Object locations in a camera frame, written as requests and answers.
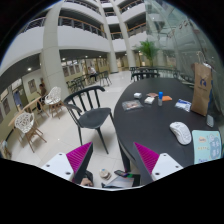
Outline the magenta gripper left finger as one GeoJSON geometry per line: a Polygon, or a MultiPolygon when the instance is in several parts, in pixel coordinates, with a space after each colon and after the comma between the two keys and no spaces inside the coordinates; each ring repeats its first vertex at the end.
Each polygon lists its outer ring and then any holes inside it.
{"type": "Polygon", "coordinates": [[[42,169],[65,180],[80,184],[93,152],[93,143],[84,144],[69,153],[59,152],[42,169]]]}

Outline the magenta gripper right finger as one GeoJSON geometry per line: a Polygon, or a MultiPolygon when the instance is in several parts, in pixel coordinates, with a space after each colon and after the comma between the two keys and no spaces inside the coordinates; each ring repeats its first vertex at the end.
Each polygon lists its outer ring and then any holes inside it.
{"type": "Polygon", "coordinates": [[[182,169],[182,166],[167,153],[157,154],[153,150],[134,143],[137,167],[141,184],[147,185],[182,169]]]}

